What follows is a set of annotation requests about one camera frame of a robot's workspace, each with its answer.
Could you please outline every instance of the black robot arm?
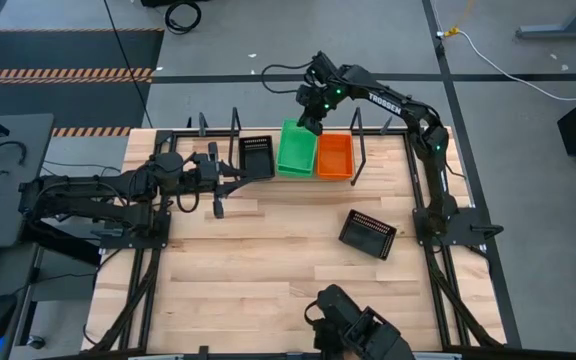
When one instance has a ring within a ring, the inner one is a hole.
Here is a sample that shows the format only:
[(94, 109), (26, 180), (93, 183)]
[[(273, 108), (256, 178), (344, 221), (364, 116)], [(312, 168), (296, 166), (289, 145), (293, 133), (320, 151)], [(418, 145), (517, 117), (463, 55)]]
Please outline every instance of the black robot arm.
[(313, 57), (304, 79), (308, 85), (301, 85), (297, 91), (297, 102), (304, 106), (298, 125), (316, 135), (323, 130), (321, 120), (347, 97), (369, 100), (406, 123), (413, 149), (424, 165), (428, 180), (430, 204), (425, 209), (425, 227), (430, 234), (445, 235), (450, 217), (457, 212), (457, 203), (448, 192), (446, 177), (449, 135), (437, 111), (380, 84), (359, 65), (337, 68), (322, 52)]

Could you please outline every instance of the wooden table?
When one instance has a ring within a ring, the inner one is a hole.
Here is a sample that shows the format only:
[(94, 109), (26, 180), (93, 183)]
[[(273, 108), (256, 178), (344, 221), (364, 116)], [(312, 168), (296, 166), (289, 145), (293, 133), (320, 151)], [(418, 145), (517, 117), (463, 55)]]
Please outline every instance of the wooden table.
[[(124, 171), (148, 158), (155, 133), (131, 132)], [(268, 134), (273, 135), (277, 154), (278, 129), (244, 129), (240, 136)], [(207, 152), (211, 141), (218, 143), (226, 159), (228, 138), (223, 137), (182, 138), (178, 152)], [(275, 177), (233, 193), (224, 201), (224, 219), (214, 218), (211, 195), (202, 195), (191, 214), (171, 207), (170, 240), (161, 255), (148, 353), (197, 353), (200, 345), (210, 346), (211, 353), (313, 352), (314, 332), (304, 322), (304, 308), (331, 283), (340, 285), (362, 308), (370, 305), (392, 322), (413, 350), (440, 350), (428, 271), (412, 221), (415, 203), (403, 137), (366, 136), (365, 144), (367, 163), (354, 187), (349, 181)], [(356, 166), (358, 149), (355, 138)], [(453, 170), (461, 172), (454, 141), (447, 154)], [(418, 167), (427, 194), (423, 167)], [(459, 205), (468, 206), (464, 180), (449, 175), (448, 181)], [(191, 200), (184, 200), (186, 207)], [(338, 240), (350, 209), (397, 228), (387, 261)], [(463, 247), (453, 247), (452, 254), (464, 302), (503, 342), (486, 261)], [(123, 250), (97, 278), (87, 325), (93, 340), (103, 335), (125, 304), (133, 257), (134, 250)], [(144, 259), (144, 270), (148, 261)], [(444, 303), (451, 339), (457, 344), (453, 312), (447, 300)], [(316, 317), (317, 312), (309, 314)], [(138, 309), (131, 346), (136, 346), (140, 320)], [(82, 347), (90, 344), (84, 340)]]

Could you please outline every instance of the green plastic container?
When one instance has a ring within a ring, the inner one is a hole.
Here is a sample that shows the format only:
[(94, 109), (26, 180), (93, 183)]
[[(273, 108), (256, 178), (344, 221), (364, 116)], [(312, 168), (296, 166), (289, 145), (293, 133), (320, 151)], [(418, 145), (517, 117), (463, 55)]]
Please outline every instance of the green plastic container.
[(277, 172), (284, 176), (311, 177), (315, 169), (317, 136), (297, 126), (297, 120), (284, 120), (277, 152)]

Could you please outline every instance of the orange bin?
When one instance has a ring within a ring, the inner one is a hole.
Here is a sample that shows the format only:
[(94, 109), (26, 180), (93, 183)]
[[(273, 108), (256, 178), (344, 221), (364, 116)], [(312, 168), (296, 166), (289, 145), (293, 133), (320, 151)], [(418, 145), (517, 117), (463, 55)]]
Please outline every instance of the orange bin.
[(317, 142), (317, 176), (327, 180), (352, 177), (355, 166), (352, 154), (352, 136), (322, 134)]

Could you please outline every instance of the gray floor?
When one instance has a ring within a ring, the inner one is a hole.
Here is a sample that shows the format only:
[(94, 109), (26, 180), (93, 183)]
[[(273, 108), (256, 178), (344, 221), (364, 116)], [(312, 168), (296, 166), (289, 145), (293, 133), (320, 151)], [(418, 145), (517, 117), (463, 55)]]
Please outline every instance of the gray floor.
[[(452, 26), (466, 0), (435, 0), (441, 24)], [(161, 15), (137, 0), (109, 0), (118, 27), (159, 27)], [(322, 49), (333, 61), (359, 63), (374, 72), (439, 72), (423, 7), (417, 0), (214, 0), (201, 4), (204, 20), (193, 33), (166, 33), (156, 74), (244, 75), (270, 63), (303, 64)], [(576, 0), (480, 0), (460, 24), (479, 49), (513, 73), (576, 73), (576, 40), (517, 40), (519, 25), (558, 23)], [(108, 28), (100, 0), (8, 0), (0, 28)], [(445, 43), (453, 73), (492, 74), (462, 37)], [(452, 119), (439, 82), (392, 82)], [(576, 82), (540, 83), (576, 96)], [(271, 84), (292, 88), (294, 83)], [(519, 333), (524, 347), (576, 351), (576, 165), (569, 159), (556, 121), (576, 102), (551, 100), (515, 83), (457, 83), (459, 102), (495, 223)], [(327, 119), (341, 125), (362, 105), (367, 124), (388, 114), (369, 104), (346, 102)], [(257, 83), (153, 85), (148, 110), (155, 126), (181, 127), (202, 111), (212, 127), (229, 122), (237, 106), (245, 126), (278, 125), (299, 115), (291, 95), (272, 95)], [(49, 160), (118, 166), (125, 139), (55, 139)], [(95, 168), (55, 172), (95, 173)], [(48, 304), (33, 332), (50, 335), (51, 349), (20, 349), (15, 359), (73, 353), (88, 304)], [(57, 324), (55, 309), (80, 314)]]

